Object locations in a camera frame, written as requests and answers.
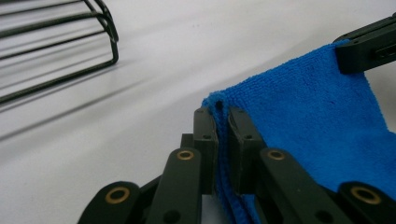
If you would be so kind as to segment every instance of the hole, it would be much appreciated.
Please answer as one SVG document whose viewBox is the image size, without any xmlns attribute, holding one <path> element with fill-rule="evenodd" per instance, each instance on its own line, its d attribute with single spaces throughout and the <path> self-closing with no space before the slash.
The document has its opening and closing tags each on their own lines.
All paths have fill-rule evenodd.
<svg viewBox="0 0 396 224">
<path fill-rule="evenodd" d="M 350 190 L 350 192 L 355 198 L 364 203 L 379 204 L 382 201 L 378 194 L 364 187 L 355 186 Z"/>
<path fill-rule="evenodd" d="M 215 107 L 217 110 L 222 110 L 222 101 L 217 101 Z"/>
<path fill-rule="evenodd" d="M 177 223 L 180 220 L 180 213 L 176 210 L 171 210 L 163 214 L 163 221 L 165 223 Z"/>
<path fill-rule="evenodd" d="M 180 151 L 177 153 L 177 157 L 182 161 L 189 161 L 194 157 L 194 153 L 188 150 Z"/>
<path fill-rule="evenodd" d="M 125 187 L 116 187 L 108 192 L 105 197 L 107 203 L 122 203 L 129 197 L 130 191 Z"/>
<path fill-rule="evenodd" d="M 268 152 L 267 156 L 273 160 L 281 161 L 285 159 L 285 154 L 278 150 L 271 150 Z"/>
<path fill-rule="evenodd" d="M 323 211 L 323 210 L 317 211 L 315 213 L 315 217 L 320 222 L 323 222 L 323 223 L 332 223 L 333 222 L 332 214 L 330 214 L 326 211 Z"/>
</svg>

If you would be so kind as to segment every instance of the white surface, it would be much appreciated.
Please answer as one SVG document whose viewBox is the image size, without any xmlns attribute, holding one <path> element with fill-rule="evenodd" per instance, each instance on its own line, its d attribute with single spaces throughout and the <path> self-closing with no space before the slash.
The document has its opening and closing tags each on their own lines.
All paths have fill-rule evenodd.
<svg viewBox="0 0 396 224">
<path fill-rule="evenodd" d="M 77 223 L 103 186 L 161 174 L 210 92 L 396 11 L 394 0 L 106 4 L 120 35 L 116 66 L 0 108 L 0 223 Z M 396 63 L 367 73 L 392 130 L 395 71 Z M 205 197 L 203 223 L 225 221 Z"/>
</svg>

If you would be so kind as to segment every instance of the metal rack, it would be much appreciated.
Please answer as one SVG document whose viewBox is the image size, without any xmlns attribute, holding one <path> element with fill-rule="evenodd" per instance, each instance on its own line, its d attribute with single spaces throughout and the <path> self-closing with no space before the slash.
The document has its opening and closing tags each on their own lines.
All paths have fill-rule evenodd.
<svg viewBox="0 0 396 224">
<path fill-rule="evenodd" d="M 56 41 L 44 41 L 45 43 L 41 43 L 40 45 L 35 44 L 35 46 L 30 47 L 30 48 L 25 48 L 25 49 L 20 49 L 20 50 L 14 50 L 13 52 L 7 53 L 7 49 L 0 49 L 0 63 L 5 62 L 6 60 L 18 60 L 18 58 L 22 58 L 26 55 L 29 54 L 34 54 L 36 52 L 45 50 L 45 49 L 51 49 L 51 48 L 57 48 L 62 45 L 66 45 L 72 42 L 77 42 L 83 39 L 88 39 L 90 37 L 96 36 L 96 35 L 102 35 L 102 34 L 107 34 L 108 38 L 110 40 L 110 47 L 111 47 L 111 54 L 112 58 L 110 60 L 107 60 L 105 62 L 101 63 L 96 63 L 94 65 L 90 65 L 88 67 L 78 69 L 77 71 L 73 71 L 71 73 L 68 73 L 66 75 L 58 76 L 55 78 L 50 78 L 48 80 L 45 80 L 40 83 L 34 83 L 31 86 L 28 87 L 23 87 L 19 90 L 12 91 L 12 92 L 7 92 L 6 94 L 0 95 L 0 105 L 8 104 L 11 102 L 14 102 L 16 100 L 19 100 L 21 98 L 30 96 L 35 93 L 39 93 L 45 90 L 48 90 L 49 88 L 53 88 L 55 86 L 64 84 L 65 82 L 69 82 L 71 80 L 74 80 L 79 77 L 84 77 L 87 76 L 89 73 L 98 71 L 100 69 L 109 67 L 112 64 L 115 64 L 119 58 L 118 54 L 118 47 L 117 47 L 117 42 L 119 40 L 117 30 L 114 24 L 114 21 L 112 19 L 112 16 L 110 14 L 110 11 L 106 7 L 105 3 L 101 0 L 68 0 L 68 1 L 57 1 L 56 3 L 49 3 L 44 2 L 44 1 L 1 1 L 0 0 L 0 6 L 9 7 L 11 5 L 15 4 L 21 4 L 21 3 L 28 3 L 29 7 L 25 7 L 22 9 L 17 9 L 17 10 L 10 10 L 10 11 L 5 11 L 5 12 L 0 12 L 0 21 L 1 20 L 6 20 L 7 18 L 13 17 L 13 18 L 18 18 L 19 16 L 23 17 L 28 13 L 46 13 L 48 10 L 63 10 L 65 7 L 69 6 L 77 6 L 78 8 L 83 8 L 88 9 L 83 12 L 78 12 L 78 13 L 73 13 L 71 15 L 66 15 L 66 16 L 55 16 L 53 18 L 53 14 L 56 13 L 47 13 L 51 14 L 52 18 L 51 19 L 45 19 L 42 21 L 36 21 L 36 22 L 30 22 L 28 24 L 23 24 L 23 25 L 17 25 L 16 27 L 8 27 L 6 29 L 0 29 L 0 41 L 1 40 L 6 40 L 8 43 L 12 42 L 12 38 L 18 38 L 19 35 L 31 35 L 33 32 L 44 32 L 43 37 L 44 39 L 48 37 L 48 35 L 51 35 L 51 28 L 54 27 L 61 27 L 62 25 L 74 25 L 75 22 L 81 22 L 81 21 L 87 21 L 87 20 L 97 20 L 100 25 L 98 27 L 102 27 L 101 30 L 95 30 L 93 32 L 88 32 L 83 35 L 75 35 L 75 36 L 69 36 L 67 38 L 62 38 L 64 36 L 68 36 L 69 34 L 63 34 L 60 35 L 61 38 L 58 38 Z M 24 43 L 25 46 L 32 45 L 32 43 Z"/>
</svg>

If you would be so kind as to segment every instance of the terry cloth fabric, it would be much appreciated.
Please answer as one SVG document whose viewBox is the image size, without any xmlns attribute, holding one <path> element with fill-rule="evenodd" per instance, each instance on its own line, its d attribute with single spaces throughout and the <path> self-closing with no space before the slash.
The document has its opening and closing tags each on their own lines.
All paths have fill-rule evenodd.
<svg viewBox="0 0 396 224">
<path fill-rule="evenodd" d="M 269 147 L 287 150 L 320 185 L 360 181 L 396 199 L 396 135 L 388 131 L 364 74 L 342 75 L 330 44 L 250 77 L 203 101 L 218 127 L 217 193 L 232 223 L 260 223 L 253 196 L 228 177 L 229 106 L 246 110 Z"/>
</svg>

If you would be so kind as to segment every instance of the towel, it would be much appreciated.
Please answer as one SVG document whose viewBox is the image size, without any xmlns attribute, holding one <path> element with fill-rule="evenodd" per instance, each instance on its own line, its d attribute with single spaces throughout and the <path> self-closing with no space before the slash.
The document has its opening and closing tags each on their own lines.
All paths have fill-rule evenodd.
<svg viewBox="0 0 396 224">
<path fill-rule="evenodd" d="M 218 127 L 216 190 L 232 223 L 260 223 L 254 196 L 233 194 L 229 179 L 230 106 L 248 112 L 268 147 L 287 150 L 317 181 L 337 191 L 347 181 L 396 199 L 396 135 L 390 132 L 363 73 L 343 75 L 337 42 L 250 77 L 203 101 Z"/>
</svg>

